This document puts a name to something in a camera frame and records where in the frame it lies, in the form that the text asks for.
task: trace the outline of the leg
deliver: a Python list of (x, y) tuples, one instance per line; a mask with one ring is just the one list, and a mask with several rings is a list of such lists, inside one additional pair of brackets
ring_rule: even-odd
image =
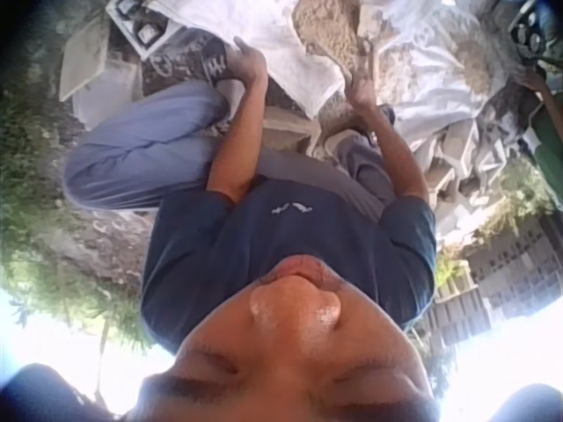
[(350, 131), (335, 148), (334, 156), (352, 179), (386, 207), (395, 200), (395, 190), (377, 150), (369, 146), (367, 138)]
[(219, 121), (226, 100), (189, 81), (131, 105), (89, 133), (68, 158), (66, 194), (104, 209), (158, 207), (169, 192), (205, 186), (219, 139), (197, 131)]

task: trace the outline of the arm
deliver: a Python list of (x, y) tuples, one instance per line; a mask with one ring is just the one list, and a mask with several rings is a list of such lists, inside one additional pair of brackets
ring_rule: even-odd
[(559, 139), (563, 142), (563, 107), (557, 104), (555, 97), (547, 85), (540, 91), (540, 93), (544, 99), (545, 108), (547, 108), (547, 112), (552, 118), (553, 125), (557, 129)]
[(537, 91), (542, 95), (545, 108), (552, 118), (553, 125), (559, 134), (559, 139), (563, 142), (563, 107), (557, 104), (545, 80), (533, 69), (526, 69), (521, 75), (517, 75), (515, 80), (520, 85)]
[(245, 84), (246, 93), (209, 173), (207, 190), (228, 196), (235, 205), (248, 193), (256, 172), (262, 140), (267, 91), (266, 60), (242, 40), (240, 53), (228, 53), (233, 73)]
[(395, 131), (377, 106), (374, 82), (367, 77), (354, 76), (347, 88), (347, 98), (370, 130), (376, 132), (377, 142), (384, 156), (385, 169), (400, 196), (416, 196), (428, 202), (428, 188), (413, 152)]

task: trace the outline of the navy blue t-shirt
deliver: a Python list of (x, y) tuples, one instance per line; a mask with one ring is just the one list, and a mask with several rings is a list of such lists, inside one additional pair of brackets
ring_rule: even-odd
[(150, 334), (176, 353), (231, 296), (292, 255), (323, 260), (403, 329), (434, 293), (435, 217), (403, 197), (378, 224), (338, 195), (267, 180), (233, 207), (220, 193), (180, 191), (161, 204), (143, 280)]

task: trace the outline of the eyebrow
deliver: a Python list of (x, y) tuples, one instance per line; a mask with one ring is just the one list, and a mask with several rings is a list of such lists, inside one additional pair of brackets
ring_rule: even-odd
[(145, 400), (150, 400), (154, 396), (177, 397), (196, 403), (217, 403), (240, 393), (242, 389), (241, 383), (221, 384), (161, 374), (145, 380), (139, 397)]
[(371, 372), (382, 371), (385, 369), (395, 369), (396, 367), (397, 366), (393, 362), (380, 363), (380, 362), (372, 361), (372, 362), (364, 363), (358, 367), (353, 367), (352, 369), (349, 369), (344, 374), (340, 374), (338, 378), (335, 379), (335, 381), (336, 382), (343, 381), (350, 378), (355, 378), (356, 376), (367, 375)]

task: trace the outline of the concrete block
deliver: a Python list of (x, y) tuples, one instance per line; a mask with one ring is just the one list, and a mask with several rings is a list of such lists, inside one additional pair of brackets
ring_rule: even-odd
[(493, 144), (493, 148), (497, 159), (502, 164), (502, 166), (505, 166), (508, 162), (508, 159), (507, 159), (507, 151), (505, 150), (504, 145), (502, 144), (502, 140), (497, 139), (496, 142)]
[(103, 14), (72, 35), (64, 48), (59, 99), (66, 101), (106, 69), (110, 19)]
[(317, 147), (321, 135), (318, 120), (307, 120), (277, 107), (266, 107), (262, 127), (263, 141), (272, 149), (294, 149), (300, 140), (310, 137), (307, 155)]
[(75, 116), (93, 130), (143, 95), (141, 78), (138, 65), (107, 60), (104, 72), (72, 96)]
[(461, 185), (461, 178), (455, 176), (446, 186), (446, 196), (448, 201), (453, 202), (459, 194), (459, 186)]
[(120, 5), (120, 0), (110, 0), (107, 4), (106, 11), (107, 14), (112, 18), (113, 22), (116, 24), (118, 28), (120, 28), (125, 38), (129, 41), (129, 43), (133, 46), (135, 51), (141, 57), (141, 60), (147, 60), (155, 51), (161, 48), (166, 41), (168, 41), (175, 33), (177, 33), (182, 27), (182, 24), (178, 22), (174, 22), (171, 19), (168, 19), (166, 23), (166, 28), (163, 28), (162, 34), (159, 38), (154, 38), (151, 36), (150, 38), (152, 41), (149, 45), (144, 45), (139, 38), (139, 34), (134, 33), (134, 26), (133, 23), (129, 20), (123, 19), (121, 13), (118, 11), (118, 7)]
[(419, 148), (414, 152), (414, 158), (418, 163), (423, 173), (430, 170), (432, 160), (435, 157), (436, 144), (438, 143), (438, 136), (431, 135)]
[(439, 165), (430, 169), (424, 175), (428, 190), (431, 193), (438, 193), (445, 189), (446, 185), (456, 176), (456, 171), (449, 165)]
[(455, 214), (455, 205), (438, 200), (434, 214), (436, 217), (436, 233), (446, 236), (457, 226), (459, 218)]
[(475, 119), (462, 120), (450, 125), (443, 143), (443, 158), (461, 178), (472, 172), (472, 153), (479, 142), (479, 129)]
[(264, 111), (263, 127), (265, 129), (285, 130), (308, 135), (315, 126), (315, 120), (304, 119), (295, 113), (278, 107), (266, 107)]
[(438, 192), (429, 192), (428, 193), (428, 205), (435, 209), (438, 205)]
[(479, 153), (473, 160), (473, 165), (477, 171), (485, 172), (499, 167), (501, 162), (497, 161), (494, 149), (491, 145), (484, 142), (479, 149)]

